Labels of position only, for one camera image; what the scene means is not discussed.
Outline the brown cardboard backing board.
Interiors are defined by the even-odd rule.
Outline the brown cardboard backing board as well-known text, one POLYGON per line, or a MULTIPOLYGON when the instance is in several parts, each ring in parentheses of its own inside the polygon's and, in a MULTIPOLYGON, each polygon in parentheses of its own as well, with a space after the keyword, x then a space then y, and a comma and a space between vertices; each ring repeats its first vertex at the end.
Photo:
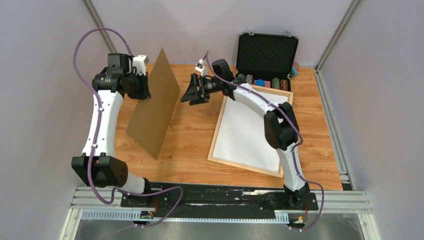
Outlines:
POLYGON ((148 76, 150 99, 139 100, 126 133, 157 160, 180 95, 180 86, 162 48, 148 76))

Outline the light wooden picture frame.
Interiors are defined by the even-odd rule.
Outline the light wooden picture frame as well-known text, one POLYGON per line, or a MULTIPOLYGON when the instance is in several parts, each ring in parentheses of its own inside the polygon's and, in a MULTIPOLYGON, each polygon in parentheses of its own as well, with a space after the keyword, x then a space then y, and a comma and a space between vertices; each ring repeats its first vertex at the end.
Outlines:
POLYGON ((279 156, 265 139, 264 121, 246 105, 224 97, 207 159, 282 178, 279 156))

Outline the colourful balloon photo print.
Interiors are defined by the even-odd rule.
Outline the colourful balloon photo print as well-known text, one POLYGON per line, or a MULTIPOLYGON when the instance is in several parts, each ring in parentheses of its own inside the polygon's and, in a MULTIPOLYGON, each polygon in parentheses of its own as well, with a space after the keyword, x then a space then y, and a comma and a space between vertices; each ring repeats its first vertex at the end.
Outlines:
POLYGON ((283 177, 276 149, 265 137, 264 115, 275 105, 292 103, 293 93, 252 86, 225 97, 207 159, 265 175, 283 177))

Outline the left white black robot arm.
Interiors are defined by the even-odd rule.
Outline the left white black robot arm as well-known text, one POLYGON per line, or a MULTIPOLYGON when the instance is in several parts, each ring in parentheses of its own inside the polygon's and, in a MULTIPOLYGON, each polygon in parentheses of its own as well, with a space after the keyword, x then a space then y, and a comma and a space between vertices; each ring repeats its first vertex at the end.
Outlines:
POLYGON ((81 156, 71 160, 71 167, 88 187, 115 187, 134 193, 140 206, 149 206, 153 193, 146 178, 135 176, 127 164, 115 157, 115 133, 119 111, 125 97, 146 100, 151 97, 148 87, 147 55, 110 53, 108 65, 95 75, 93 112, 89 134, 81 156))

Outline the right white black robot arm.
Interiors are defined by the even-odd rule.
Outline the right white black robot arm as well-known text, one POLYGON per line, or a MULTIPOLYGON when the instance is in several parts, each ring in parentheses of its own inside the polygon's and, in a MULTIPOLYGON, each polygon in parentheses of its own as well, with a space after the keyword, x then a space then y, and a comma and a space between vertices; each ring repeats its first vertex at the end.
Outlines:
POLYGON ((310 193, 300 166, 298 146, 303 143, 299 125, 290 103, 277 103, 256 91, 243 78, 234 76, 228 62, 218 59, 210 63, 203 57, 195 65, 195 73, 181 97, 182 103, 199 105, 208 103, 212 93, 221 92, 235 102, 241 103, 263 119, 264 138, 275 149, 284 170, 283 188, 286 204, 298 209, 310 193))

